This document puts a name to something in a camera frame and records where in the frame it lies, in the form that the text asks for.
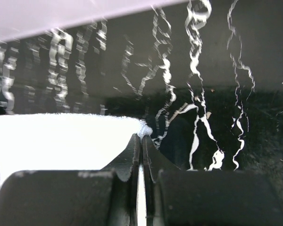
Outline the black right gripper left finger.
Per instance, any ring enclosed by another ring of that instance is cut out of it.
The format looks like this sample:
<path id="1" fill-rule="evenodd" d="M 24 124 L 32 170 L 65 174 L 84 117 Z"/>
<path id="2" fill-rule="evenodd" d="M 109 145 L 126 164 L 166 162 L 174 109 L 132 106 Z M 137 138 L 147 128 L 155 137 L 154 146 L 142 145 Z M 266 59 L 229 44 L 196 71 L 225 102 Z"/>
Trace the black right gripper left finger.
<path id="1" fill-rule="evenodd" d="M 13 173 L 0 190 L 0 226 L 135 226 L 140 139 L 101 170 Z"/>

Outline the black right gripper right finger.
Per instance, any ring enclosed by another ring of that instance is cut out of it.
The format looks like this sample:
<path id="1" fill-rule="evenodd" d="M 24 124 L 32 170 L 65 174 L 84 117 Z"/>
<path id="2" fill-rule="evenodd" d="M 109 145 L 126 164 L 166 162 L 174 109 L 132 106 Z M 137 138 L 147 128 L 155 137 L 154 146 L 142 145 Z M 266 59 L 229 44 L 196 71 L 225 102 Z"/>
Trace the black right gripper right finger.
<path id="1" fill-rule="evenodd" d="M 283 226 L 265 176 L 248 171 L 184 171 L 142 140 L 147 225 Z"/>

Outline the light blue terry towel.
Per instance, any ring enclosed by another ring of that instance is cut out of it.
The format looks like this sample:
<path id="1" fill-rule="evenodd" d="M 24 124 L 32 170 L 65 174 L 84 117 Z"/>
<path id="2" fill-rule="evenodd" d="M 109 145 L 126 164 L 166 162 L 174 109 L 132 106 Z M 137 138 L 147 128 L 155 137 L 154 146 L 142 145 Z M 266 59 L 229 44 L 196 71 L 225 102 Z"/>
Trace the light blue terry towel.
<path id="1" fill-rule="evenodd" d="M 82 113 L 0 115 L 0 190 L 15 172 L 101 170 L 128 145 L 152 134 L 144 120 Z M 143 170 L 139 163 L 137 225 L 146 216 Z"/>

